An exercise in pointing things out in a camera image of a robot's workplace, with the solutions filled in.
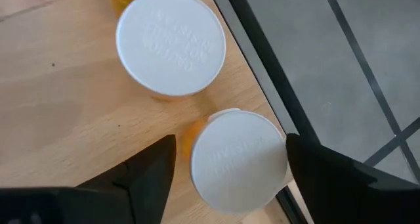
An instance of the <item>wooden surface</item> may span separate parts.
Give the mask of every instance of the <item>wooden surface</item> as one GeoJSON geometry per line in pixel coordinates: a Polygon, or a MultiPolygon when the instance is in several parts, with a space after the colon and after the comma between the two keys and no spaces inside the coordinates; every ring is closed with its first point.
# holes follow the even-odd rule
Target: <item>wooden surface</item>
{"type": "MultiPolygon", "coordinates": [[[[203,1],[220,17],[212,0],[203,1]]],[[[125,72],[116,23],[108,0],[52,1],[0,22],[0,186],[76,186],[225,108],[257,112],[281,129],[224,23],[220,75],[175,102],[149,97],[125,72]]],[[[250,220],[200,200],[178,156],[163,223],[256,223],[250,220]]]]}

